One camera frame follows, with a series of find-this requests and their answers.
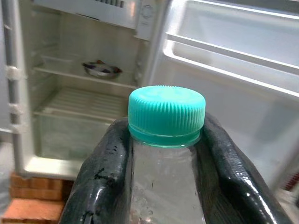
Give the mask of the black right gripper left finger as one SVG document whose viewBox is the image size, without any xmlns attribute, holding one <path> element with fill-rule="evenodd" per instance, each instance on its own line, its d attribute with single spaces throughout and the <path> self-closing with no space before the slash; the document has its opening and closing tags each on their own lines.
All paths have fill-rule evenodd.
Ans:
<svg viewBox="0 0 299 224">
<path fill-rule="evenodd" d="M 126 117 L 114 121 L 83 162 L 59 223 L 129 223 L 133 141 Z"/>
</svg>

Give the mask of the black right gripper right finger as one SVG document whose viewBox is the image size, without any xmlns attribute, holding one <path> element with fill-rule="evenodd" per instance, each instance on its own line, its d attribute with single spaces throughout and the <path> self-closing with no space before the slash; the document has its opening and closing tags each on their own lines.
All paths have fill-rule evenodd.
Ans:
<svg viewBox="0 0 299 224">
<path fill-rule="evenodd" d="M 194 172 L 207 224 L 287 224 L 289 217 L 251 160 L 205 115 Z"/>
</svg>

